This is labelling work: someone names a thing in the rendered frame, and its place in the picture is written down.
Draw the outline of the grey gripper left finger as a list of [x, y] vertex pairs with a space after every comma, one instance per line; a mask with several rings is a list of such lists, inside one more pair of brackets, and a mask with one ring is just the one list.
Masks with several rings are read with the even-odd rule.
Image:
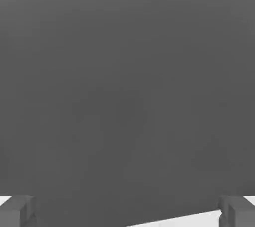
[[0, 206], [0, 227], [37, 227], [35, 196], [13, 195]]

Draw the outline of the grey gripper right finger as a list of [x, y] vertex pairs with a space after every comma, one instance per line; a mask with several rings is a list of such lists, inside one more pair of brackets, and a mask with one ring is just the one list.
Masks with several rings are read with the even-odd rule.
[[220, 196], [219, 227], [255, 227], [255, 196]]

